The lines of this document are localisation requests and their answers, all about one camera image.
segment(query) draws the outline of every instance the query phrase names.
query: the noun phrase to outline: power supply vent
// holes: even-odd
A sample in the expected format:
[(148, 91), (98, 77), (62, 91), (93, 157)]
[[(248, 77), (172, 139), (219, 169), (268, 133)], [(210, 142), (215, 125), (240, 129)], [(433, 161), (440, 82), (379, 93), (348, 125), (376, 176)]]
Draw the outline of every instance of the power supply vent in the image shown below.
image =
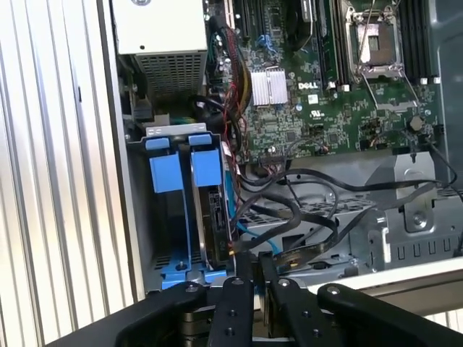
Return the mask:
[(198, 93), (204, 76), (205, 52), (137, 55), (155, 96)]

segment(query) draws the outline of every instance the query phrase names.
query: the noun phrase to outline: heatsink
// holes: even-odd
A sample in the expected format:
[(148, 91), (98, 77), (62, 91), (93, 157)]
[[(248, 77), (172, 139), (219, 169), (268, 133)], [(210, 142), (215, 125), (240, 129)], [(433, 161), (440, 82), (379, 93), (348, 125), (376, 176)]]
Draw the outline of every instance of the heatsink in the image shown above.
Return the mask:
[(278, 105), (288, 102), (284, 69), (266, 69), (251, 72), (254, 106)]

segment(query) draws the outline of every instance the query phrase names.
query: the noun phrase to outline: chip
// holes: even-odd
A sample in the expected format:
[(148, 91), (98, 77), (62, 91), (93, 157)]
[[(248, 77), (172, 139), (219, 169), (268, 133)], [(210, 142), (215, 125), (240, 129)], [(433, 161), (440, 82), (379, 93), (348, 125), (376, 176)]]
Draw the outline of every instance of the chip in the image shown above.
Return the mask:
[(328, 141), (330, 143), (337, 143), (338, 142), (338, 134), (329, 134)]
[(296, 133), (295, 132), (287, 132), (286, 133), (286, 139), (289, 141), (289, 142), (293, 142), (296, 140)]

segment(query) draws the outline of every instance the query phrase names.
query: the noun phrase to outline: blue cable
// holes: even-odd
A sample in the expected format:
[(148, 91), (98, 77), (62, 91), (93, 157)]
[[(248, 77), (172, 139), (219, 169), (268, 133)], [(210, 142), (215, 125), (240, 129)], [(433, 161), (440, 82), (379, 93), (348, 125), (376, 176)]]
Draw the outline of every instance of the blue cable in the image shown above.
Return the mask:
[[(226, 171), (225, 173), (225, 189), (226, 189), (226, 194), (229, 198), (229, 214), (230, 214), (230, 219), (232, 219), (234, 217), (234, 210), (235, 210), (235, 206), (234, 206), (234, 196), (233, 196), (233, 183), (232, 183), (232, 175), (230, 174), (230, 171)], [(256, 233), (253, 233), (252, 231), (249, 231), (247, 230), (247, 228), (245, 226), (243, 226), (240, 222), (237, 223), (237, 227), (243, 232), (243, 233), (246, 233), (248, 235), (251, 235), (252, 237), (258, 237), (259, 235), (256, 234)], [(276, 246), (276, 244), (271, 241), (271, 240), (268, 240), (267, 241), (268, 244), (270, 244), (270, 246), (272, 247), (272, 252), (273, 254), (278, 254), (281, 252), (281, 250), (279, 249), (278, 246)]]
[(276, 50), (273, 48), (272, 40), (270, 35), (261, 35), (258, 37), (256, 44), (259, 46), (263, 46), (267, 48), (268, 51), (271, 53), (277, 53)]
[(272, 40), (270, 39), (270, 35), (266, 35), (266, 46), (270, 52), (276, 53), (275, 49), (273, 49), (273, 44)]

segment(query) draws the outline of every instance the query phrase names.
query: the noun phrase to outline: green circuit board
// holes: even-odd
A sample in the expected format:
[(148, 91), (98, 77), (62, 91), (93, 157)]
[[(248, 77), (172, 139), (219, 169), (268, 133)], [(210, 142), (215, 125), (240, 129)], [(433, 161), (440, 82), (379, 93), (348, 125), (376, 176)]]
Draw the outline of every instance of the green circuit board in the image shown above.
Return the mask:
[[(271, 49), (260, 46), (257, 33), (251, 32), (251, 39), (242, 42), (241, 50), (251, 72), (269, 67), (284, 69), (288, 102), (269, 106), (253, 106), (251, 103), (245, 113), (245, 150), (238, 157), (240, 162), (256, 163), (265, 158), (283, 156), (289, 144), (301, 136), (310, 136), (314, 143), (300, 145), (292, 153), (293, 158), (319, 154), (319, 146), (315, 142), (327, 146), (328, 151), (323, 155), (406, 147), (407, 139), (389, 131), (405, 128), (407, 121), (416, 115), (425, 121), (423, 131), (433, 133), (433, 127), (438, 123), (440, 85), (413, 85), (420, 106), (400, 112), (378, 111), (363, 82), (351, 84), (348, 92), (339, 88), (323, 88), (318, 38), (315, 34), (302, 50), (291, 51), (286, 42), (285, 6), (282, 2), (263, 0), (263, 17)], [(347, 1), (348, 4), (352, 2), (362, 10), (369, 9), (371, 3), (366, 0)], [(375, 8), (387, 5), (393, 6), (394, 3), (392, 0), (378, 0)], [(371, 88), (377, 100), (381, 99), (384, 103), (395, 104), (412, 98), (402, 80), (375, 81)], [(378, 138), (374, 145), (362, 145), (383, 133), (386, 135)]]

